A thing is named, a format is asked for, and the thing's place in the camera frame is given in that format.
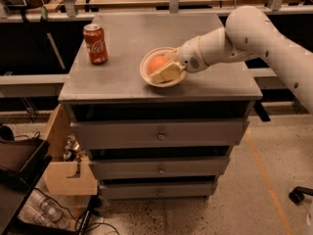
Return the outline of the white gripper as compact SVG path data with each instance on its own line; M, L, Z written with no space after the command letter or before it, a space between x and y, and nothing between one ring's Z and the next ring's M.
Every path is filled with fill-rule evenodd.
M180 48L170 50L165 57L177 61L189 73L204 71L208 68L201 55L199 36L185 42ZM155 84L170 82L179 79L183 75L183 68L178 62L170 62L150 74L150 80Z

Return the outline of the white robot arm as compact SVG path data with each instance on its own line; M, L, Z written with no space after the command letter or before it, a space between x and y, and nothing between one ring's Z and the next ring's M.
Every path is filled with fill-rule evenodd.
M254 57L263 60L313 114L313 53L283 36L262 11L251 6L233 10L224 26L166 53L163 64L149 69L148 76L160 84L178 79L185 71L200 72Z

